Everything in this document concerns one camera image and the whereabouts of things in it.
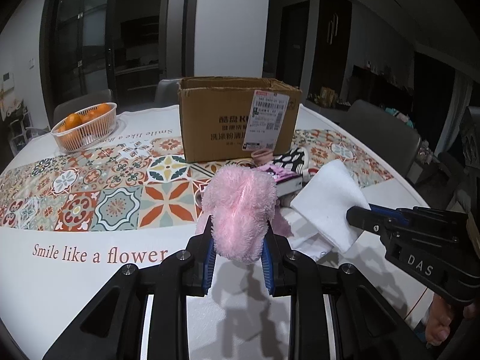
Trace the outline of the person's right hand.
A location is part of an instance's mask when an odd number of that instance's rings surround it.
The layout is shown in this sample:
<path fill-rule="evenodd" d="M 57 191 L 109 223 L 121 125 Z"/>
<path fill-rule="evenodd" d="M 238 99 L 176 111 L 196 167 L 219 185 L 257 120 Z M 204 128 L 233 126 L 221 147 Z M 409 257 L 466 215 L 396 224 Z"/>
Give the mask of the person's right hand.
<path fill-rule="evenodd" d="M 455 345 L 465 341 L 475 332 L 479 319 L 479 306 L 472 303 L 463 309 L 463 317 L 459 328 L 452 334 L 452 324 L 458 319 L 453 308 L 438 294 L 433 295 L 429 308 L 429 316 L 425 326 L 426 342 L 439 346 L 451 337 L 450 343 Z"/>

